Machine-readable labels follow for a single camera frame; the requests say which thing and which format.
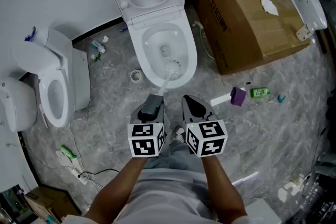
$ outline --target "tape roll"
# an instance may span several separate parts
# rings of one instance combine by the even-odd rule
[[[138,69],[138,70],[132,71],[130,74],[130,77],[131,77],[131,81],[134,84],[139,84],[139,83],[143,83],[145,74],[141,70]]]

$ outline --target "white t-shirt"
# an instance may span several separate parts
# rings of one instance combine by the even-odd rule
[[[115,224],[215,224],[204,174],[174,170],[144,170],[127,206]],[[67,216],[63,224],[96,224],[84,218]],[[248,216],[232,224],[265,224]]]

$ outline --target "person's arm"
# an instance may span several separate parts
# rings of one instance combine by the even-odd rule
[[[85,215],[98,224],[111,224],[125,206],[147,158],[133,158],[95,197]]]
[[[216,156],[202,158],[210,199],[223,224],[231,224],[246,216],[242,198],[232,185]]]

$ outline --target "toilet bowl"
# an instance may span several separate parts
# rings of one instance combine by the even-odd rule
[[[160,87],[168,75],[166,65],[175,60],[181,64],[181,74],[167,88],[189,82],[196,70],[197,52],[184,0],[116,1],[146,77]]]
[[[32,41],[14,44],[10,54],[19,67],[38,75],[41,104],[55,127],[67,125],[75,110],[89,104],[87,54],[73,49],[71,40],[60,32],[37,31]]]
[[[13,78],[4,79],[0,82],[0,100],[12,132],[24,131],[35,123],[35,91],[27,84]]]

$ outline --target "fiducial marker cube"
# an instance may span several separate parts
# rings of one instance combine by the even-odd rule
[[[223,120],[187,124],[186,143],[199,158],[223,153],[227,137]]]
[[[128,141],[133,157],[157,157],[164,144],[163,123],[129,124]]]

